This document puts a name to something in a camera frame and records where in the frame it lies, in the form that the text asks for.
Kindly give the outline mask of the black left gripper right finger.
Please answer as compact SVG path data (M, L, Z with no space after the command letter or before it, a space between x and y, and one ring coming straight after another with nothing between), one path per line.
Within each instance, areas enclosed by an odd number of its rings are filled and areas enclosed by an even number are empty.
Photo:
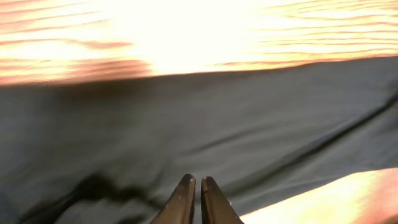
M201 181L202 224L244 224L212 177Z

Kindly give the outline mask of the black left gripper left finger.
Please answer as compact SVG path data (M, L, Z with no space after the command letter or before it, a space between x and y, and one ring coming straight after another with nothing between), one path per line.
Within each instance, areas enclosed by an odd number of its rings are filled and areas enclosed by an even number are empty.
M196 178L185 174L163 209L150 224L192 224L195 212Z

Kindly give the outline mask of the black t-shirt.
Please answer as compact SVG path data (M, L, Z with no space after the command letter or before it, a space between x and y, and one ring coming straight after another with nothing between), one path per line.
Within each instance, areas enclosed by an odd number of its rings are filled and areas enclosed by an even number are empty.
M396 166L396 57L1 88L4 223L88 177L116 198L60 223L147 223L185 174L213 177L242 215Z

